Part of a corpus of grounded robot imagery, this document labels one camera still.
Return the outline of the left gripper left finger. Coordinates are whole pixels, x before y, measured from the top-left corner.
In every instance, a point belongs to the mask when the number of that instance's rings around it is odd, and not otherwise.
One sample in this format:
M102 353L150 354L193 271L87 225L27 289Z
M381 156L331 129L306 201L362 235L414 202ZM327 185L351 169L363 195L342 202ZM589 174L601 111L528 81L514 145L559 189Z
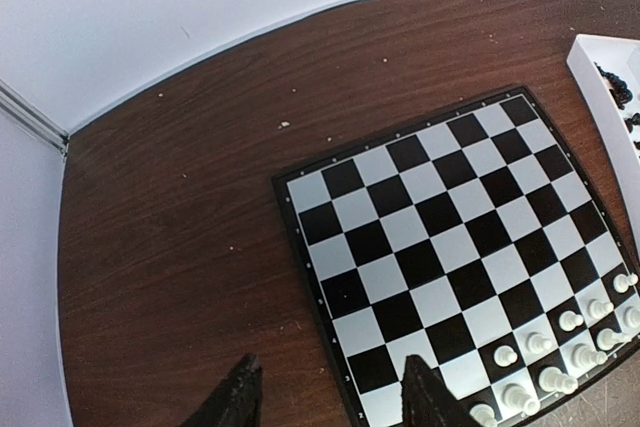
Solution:
M259 426L262 401L263 369L258 356L247 353L181 426Z

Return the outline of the white chess knight piece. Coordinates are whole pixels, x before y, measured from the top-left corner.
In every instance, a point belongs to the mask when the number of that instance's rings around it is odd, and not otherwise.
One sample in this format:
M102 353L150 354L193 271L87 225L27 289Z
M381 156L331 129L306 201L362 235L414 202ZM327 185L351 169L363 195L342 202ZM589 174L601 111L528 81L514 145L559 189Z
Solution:
M596 344L600 350L610 351L619 344L625 344L631 340L631 336L624 332L616 332L611 328L599 331Z

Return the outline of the black white chessboard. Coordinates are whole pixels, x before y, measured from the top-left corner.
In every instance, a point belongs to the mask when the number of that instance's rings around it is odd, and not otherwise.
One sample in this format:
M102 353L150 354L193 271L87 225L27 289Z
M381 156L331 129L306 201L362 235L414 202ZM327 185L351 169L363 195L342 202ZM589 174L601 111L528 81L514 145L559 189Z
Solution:
M462 405L490 405L498 426L522 426L605 377L639 349L624 325L638 268L597 191L542 105L524 86L441 109L275 176L274 191L325 349L355 426L402 422L405 360L419 355ZM591 299L611 301L600 320ZM584 324L564 332L562 312ZM631 336L610 351L596 337ZM526 338L553 347L532 354ZM571 362L587 344L607 354L590 370ZM495 364L500 345L518 361ZM545 392L540 372L578 379ZM502 402L522 385L541 407Z

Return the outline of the white chess bishop piece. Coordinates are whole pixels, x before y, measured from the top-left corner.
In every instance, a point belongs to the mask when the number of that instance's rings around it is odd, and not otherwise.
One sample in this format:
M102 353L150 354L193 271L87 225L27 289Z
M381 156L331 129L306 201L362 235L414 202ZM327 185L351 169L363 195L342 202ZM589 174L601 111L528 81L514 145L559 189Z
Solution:
M502 393L503 404L512 410L517 410L525 416L533 416L541 407L537 397L530 395L522 385L508 384Z

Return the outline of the white chess king piece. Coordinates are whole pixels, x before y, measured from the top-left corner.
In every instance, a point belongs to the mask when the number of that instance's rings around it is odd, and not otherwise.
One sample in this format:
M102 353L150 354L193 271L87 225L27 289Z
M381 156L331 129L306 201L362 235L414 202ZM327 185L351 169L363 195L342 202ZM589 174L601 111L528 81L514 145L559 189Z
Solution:
M540 372L538 385L545 392L559 392L564 395L570 395L578 389L579 382L576 377L551 366L544 368Z

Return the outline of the white chess pawn piece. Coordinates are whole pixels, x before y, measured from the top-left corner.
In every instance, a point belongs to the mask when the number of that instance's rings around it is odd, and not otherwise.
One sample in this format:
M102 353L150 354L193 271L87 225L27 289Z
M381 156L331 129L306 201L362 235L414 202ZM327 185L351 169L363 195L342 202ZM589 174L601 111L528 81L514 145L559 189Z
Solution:
M623 294L639 281L636 274L618 274L613 279L613 288L617 293Z

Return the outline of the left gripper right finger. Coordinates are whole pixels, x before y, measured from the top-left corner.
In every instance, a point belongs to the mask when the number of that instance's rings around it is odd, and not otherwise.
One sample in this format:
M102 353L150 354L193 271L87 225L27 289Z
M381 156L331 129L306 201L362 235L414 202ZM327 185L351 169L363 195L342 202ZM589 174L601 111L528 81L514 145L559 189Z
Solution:
M403 426L478 426L419 355L406 358L401 385Z

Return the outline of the white chess rook piece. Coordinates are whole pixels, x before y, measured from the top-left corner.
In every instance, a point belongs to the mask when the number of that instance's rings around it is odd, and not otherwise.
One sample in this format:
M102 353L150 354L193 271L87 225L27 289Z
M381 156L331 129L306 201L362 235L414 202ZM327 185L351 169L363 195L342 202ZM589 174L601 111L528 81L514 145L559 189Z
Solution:
M636 306L627 307L623 315L624 325L629 329L640 328L640 309Z

